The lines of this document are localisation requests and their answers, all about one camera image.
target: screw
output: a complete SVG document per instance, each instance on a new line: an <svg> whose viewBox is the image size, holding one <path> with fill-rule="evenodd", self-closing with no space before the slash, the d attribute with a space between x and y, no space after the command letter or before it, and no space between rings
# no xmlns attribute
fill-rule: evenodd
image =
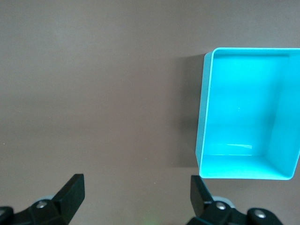
<svg viewBox="0 0 300 225"><path fill-rule="evenodd" d="M255 213L255 215L258 216L259 218L266 218L266 214L264 214L264 212L261 211L261 210L255 210L254 213Z"/></svg>
<svg viewBox="0 0 300 225"><path fill-rule="evenodd" d="M42 208L44 208L46 205L47 205L47 202L40 201L40 202L37 204L37 208L38 208L38 209L42 209Z"/></svg>
<svg viewBox="0 0 300 225"><path fill-rule="evenodd" d="M225 206L223 203L221 203L221 202L217 202L217 203L216 203L216 207L217 207L219 210L224 210L224 209L226 209L226 206Z"/></svg>

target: rectangular bin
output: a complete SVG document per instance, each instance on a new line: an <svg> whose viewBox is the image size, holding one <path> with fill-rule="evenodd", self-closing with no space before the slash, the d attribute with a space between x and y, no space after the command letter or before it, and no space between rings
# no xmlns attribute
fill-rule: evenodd
<svg viewBox="0 0 300 225"><path fill-rule="evenodd" d="M204 57L196 143L203 178L289 180L300 153L300 49Z"/></svg>

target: gray table surface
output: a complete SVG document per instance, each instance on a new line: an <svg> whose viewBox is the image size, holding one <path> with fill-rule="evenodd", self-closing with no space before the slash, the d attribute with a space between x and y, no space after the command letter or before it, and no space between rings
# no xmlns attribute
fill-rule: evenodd
<svg viewBox="0 0 300 225"><path fill-rule="evenodd" d="M20 211L84 173L72 225L184 225L203 56L299 47L300 2L1 1L0 205ZM299 224L289 181L206 180L241 212Z"/></svg>

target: gray floor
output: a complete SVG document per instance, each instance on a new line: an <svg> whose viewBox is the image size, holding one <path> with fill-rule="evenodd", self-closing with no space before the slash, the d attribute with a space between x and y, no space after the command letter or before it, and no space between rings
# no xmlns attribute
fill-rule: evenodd
<svg viewBox="0 0 300 225"><path fill-rule="evenodd" d="M72 225L183 225L203 55L299 47L295 1L1 1L0 205L16 211L84 173ZM299 224L290 181L206 180L246 212Z"/></svg>

